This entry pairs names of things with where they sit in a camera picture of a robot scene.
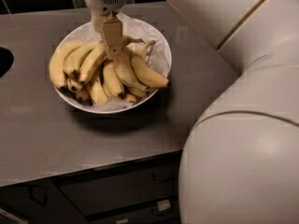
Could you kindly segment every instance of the yellow banana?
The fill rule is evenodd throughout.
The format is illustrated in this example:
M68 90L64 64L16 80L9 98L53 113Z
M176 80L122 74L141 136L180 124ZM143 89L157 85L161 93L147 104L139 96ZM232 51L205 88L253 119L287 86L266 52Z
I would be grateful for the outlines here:
M137 79L151 88L161 89L169 86L169 79L154 70L151 70L139 56L131 58L132 68Z
M76 93L82 89L83 85L78 82L77 77L67 77L67 88Z
M131 66L137 79L142 84L155 89L166 88L169 86L169 79L150 69L146 64L148 48L153 44L154 41L149 41L145 45L134 49L131 55Z
M154 44L155 44L155 41L150 40L146 44L136 47L132 52L132 56L140 56L142 58L142 60L146 61L146 58L148 55L148 49L150 46L152 46Z
M103 90L104 90L104 93L106 94L107 98L110 98L112 96L110 94L109 90L107 89L107 86L105 83L103 83Z
M82 46L84 42L72 40L63 43L57 48L50 58L49 72L50 80L59 89L66 89L66 74L64 72L64 61L75 49Z
M76 99L77 99L79 102L85 102L85 101L89 100L90 97L91 97L91 96L90 96L90 94L87 92L85 86L82 87L82 89L76 93Z
M91 79L93 82L90 81L85 85L85 87L87 92L91 95L93 102L97 105L102 105L107 101L107 96L103 90L103 86L98 75L98 72L95 71Z
M133 95L140 98L146 97L149 94L149 91L142 91L139 88L135 88L135 87L127 87L127 90Z
M113 63L113 60L105 60L103 67L104 84L112 96L123 98L124 87L114 71Z
M83 61L98 44L99 41L93 41L75 49L64 62L64 72L69 77L76 77Z
M133 103L134 105L137 103L137 98L130 92L126 92L124 95L124 100Z
M114 70L121 81L127 87L136 87L142 91L147 91L148 87L142 85L136 78L136 75L130 64L130 56L122 52L121 55L114 60Z
M100 65L96 68L90 82L95 82L96 79L99 79L101 81L101 84L103 83L103 79L101 79L101 75L103 75L101 68L102 68L102 65Z
M100 42L93 51L89 53L80 67L78 80L81 84L86 84L91 80L96 68L105 60L106 56L105 45L103 42Z
M130 43L129 45L125 46L124 48L122 48L122 50L124 52L127 52L128 54L131 55L132 51L133 51L133 44Z

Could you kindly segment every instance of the sink hole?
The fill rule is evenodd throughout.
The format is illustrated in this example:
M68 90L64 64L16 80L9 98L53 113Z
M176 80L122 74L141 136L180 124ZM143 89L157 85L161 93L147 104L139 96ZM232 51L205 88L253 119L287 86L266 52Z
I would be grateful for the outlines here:
M13 64L14 57L9 49L0 47L0 77L2 77Z

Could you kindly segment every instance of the white bowl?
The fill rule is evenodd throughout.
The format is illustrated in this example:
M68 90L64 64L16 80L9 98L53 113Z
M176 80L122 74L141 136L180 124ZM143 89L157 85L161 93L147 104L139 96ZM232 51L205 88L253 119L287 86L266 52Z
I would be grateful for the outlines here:
M162 52L169 66L164 69L163 73L164 76L167 76L171 68L172 57L171 50L164 36L156 28L141 20L128 18L125 15L121 15L120 19L123 23L123 33L125 35L129 35L133 38L142 38L144 41L150 39L156 41L155 49L158 49ZM93 25L88 22L71 32L59 46L69 40L81 40L83 42L90 42L95 40L102 40L102 38L98 33L94 31ZM115 105L114 101L110 99L103 106L82 104L77 101L71 93L59 91L57 89L56 91L58 92L60 97L63 98L63 100L77 109L96 114L113 114L142 105L143 103L147 102L148 99L150 99L158 90L150 89L149 95L147 97L143 98L137 104L132 106Z

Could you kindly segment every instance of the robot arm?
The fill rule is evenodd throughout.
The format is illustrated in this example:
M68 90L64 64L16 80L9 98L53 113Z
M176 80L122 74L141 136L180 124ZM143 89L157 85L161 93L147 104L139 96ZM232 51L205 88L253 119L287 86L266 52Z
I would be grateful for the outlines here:
M240 75L185 144L182 223L297 223L298 0L167 1Z
M121 53L122 22L117 18L126 0L85 0L92 14L94 31L105 43L107 57L114 59Z

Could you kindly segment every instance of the countertop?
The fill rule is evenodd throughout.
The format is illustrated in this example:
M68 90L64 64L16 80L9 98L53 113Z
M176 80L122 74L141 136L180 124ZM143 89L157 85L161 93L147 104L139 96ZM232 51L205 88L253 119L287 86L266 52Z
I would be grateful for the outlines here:
M15 57L0 78L0 187L180 151L196 120L237 79L168 3L127 5L123 13L164 34L172 86L115 115L76 110L50 82L50 56L90 21L87 8L0 16L0 47Z

